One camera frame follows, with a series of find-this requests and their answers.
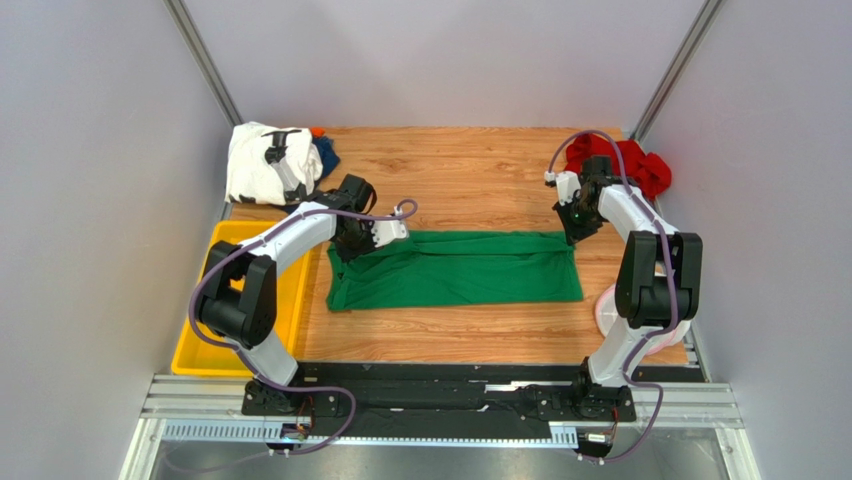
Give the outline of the green t shirt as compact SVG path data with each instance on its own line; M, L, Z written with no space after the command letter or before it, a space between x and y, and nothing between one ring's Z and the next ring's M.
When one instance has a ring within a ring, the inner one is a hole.
M348 262L336 247L328 257L332 312L584 298L560 232L414 231Z

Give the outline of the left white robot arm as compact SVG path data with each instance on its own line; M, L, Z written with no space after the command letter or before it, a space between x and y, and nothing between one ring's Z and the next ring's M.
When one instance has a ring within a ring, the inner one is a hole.
M285 219L239 243L216 242L193 290L188 322L203 342L237 354L253 376L288 389L298 363L275 331L279 277L309 250L331 240L371 245L374 187L348 174L313 194Z

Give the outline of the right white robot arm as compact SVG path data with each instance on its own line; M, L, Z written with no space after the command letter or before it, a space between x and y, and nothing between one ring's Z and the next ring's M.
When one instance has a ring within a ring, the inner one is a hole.
M626 386L651 341L695 317L703 241L663 220L633 180L614 174L608 156L585 160L579 173L547 170L544 179L556 190L553 209L568 244L591 237L606 223L624 242L614 289L618 318L586 369L595 385Z

